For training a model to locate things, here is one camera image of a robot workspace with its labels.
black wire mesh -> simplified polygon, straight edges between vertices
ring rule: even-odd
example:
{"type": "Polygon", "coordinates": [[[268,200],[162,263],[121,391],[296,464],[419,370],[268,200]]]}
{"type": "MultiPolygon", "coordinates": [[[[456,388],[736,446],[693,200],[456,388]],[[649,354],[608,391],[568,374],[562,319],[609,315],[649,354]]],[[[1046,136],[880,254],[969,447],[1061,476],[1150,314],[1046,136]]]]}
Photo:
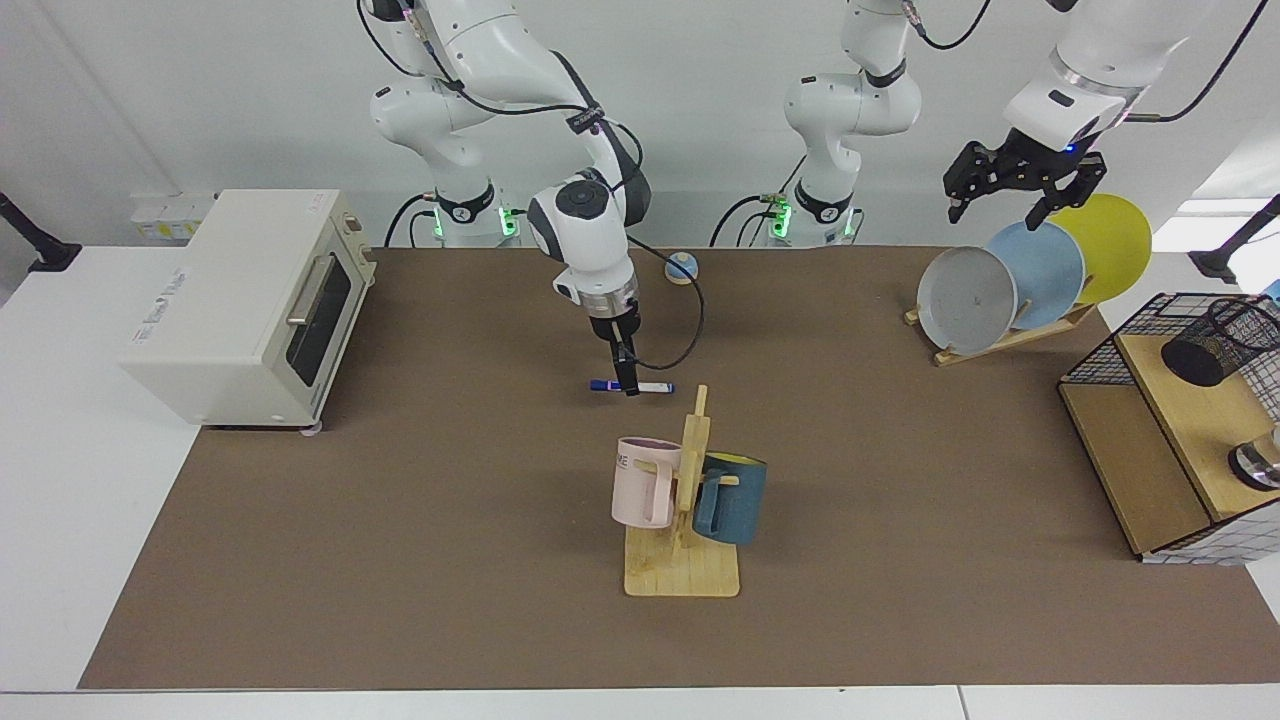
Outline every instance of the black wire mesh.
{"type": "Polygon", "coordinates": [[[1266,352],[1280,350],[1280,319],[1268,297],[1222,297],[1161,348],[1181,379],[1213,387],[1266,352]]]}

cable clip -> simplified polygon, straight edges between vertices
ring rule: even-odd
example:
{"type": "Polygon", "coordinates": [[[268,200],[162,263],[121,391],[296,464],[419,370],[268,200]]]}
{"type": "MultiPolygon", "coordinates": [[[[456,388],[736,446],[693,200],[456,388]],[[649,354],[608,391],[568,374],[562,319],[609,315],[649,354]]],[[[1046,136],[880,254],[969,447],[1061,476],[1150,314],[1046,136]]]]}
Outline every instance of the cable clip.
{"type": "Polygon", "coordinates": [[[600,108],[599,105],[593,105],[591,108],[588,108],[585,111],[579,113],[564,122],[568,124],[568,128],[573,131],[573,135],[582,135],[584,132],[600,124],[603,120],[604,120],[604,108],[600,108]]]}

yellow plate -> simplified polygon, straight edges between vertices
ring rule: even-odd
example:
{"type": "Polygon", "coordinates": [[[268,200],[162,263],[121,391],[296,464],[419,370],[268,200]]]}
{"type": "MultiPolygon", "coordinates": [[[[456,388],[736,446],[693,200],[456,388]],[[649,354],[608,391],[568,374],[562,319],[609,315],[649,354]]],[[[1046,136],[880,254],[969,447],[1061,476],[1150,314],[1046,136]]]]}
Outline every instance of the yellow plate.
{"type": "Polygon", "coordinates": [[[1151,263],[1151,223],[1137,205],[1116,195],[1094,195],[1084,208],[1050,218],[1071,233],[1092,278],[1080,302],[1103,302],[1133,287],[1151,263]]]}

oven handle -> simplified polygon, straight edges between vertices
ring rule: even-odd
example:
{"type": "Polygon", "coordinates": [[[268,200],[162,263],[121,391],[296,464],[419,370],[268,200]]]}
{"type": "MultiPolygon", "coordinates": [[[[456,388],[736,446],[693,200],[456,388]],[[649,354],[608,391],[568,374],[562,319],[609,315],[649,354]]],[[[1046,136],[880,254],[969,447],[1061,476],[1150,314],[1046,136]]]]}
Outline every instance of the oven handle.
{"type": "Polygon", "coordinates": [[[316,258],[311,261],[311,272],[307,273],[307,279],[302,283],[302,291],[298,292],[298,299],[293,301],[293,309],[289,310],[289,316],[285,320],[289,325],[301,327],[311,324],[311,319],[315,318],[316,309],[320,306],[320,293],[329,282],[329,275],[333,274],[337,261],[338,259],[333,255],[316,258]]]}

mug rack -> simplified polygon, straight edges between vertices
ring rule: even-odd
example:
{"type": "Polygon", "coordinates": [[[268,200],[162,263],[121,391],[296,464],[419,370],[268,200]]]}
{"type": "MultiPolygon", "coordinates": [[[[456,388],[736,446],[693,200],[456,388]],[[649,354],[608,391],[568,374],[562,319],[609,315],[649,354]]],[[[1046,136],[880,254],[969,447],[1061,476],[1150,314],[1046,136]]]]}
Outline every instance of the mug rack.
{"type": "MultiPolygon", "coordinates": [[[[737,547],[704,538],[692,525],[712,432],[707,395],[707,386],[698,386],[694,413],[685,416],[675,520],[653,530],[627,528],[623,588],[631,597],[737,597],[741,591],[737,547]]],[[[721,478],[721,484],[736,482],[721,478]]]]}

